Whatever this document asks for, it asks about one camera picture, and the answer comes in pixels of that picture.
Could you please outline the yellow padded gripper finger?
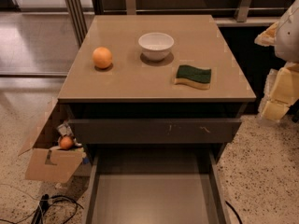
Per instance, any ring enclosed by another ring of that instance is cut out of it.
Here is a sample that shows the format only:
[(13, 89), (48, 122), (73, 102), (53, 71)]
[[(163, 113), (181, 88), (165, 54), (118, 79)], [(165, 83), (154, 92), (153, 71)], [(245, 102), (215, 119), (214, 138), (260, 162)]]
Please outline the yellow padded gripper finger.
[(299, 100), (299, 63), (286, 63), (279, 70), (271, 69), (259, 105), (262, 119), (279, 122)]
[(257, 35), (254, 43), (263, 47), (273, 46), (275, 44), (277, 28), (278, 22), (273, 23), (266, 30)]

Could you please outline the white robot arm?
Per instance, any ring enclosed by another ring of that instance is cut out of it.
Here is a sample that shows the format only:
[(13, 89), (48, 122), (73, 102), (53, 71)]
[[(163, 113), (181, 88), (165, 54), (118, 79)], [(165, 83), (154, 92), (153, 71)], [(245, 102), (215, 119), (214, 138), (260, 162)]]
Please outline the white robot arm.
[(299, 100), (299, 0), (254, 42), (273, 46), (275, 55), (286, 62), (279, 70), (270, 70), (258, 108), (261, 120), (278, 123)]

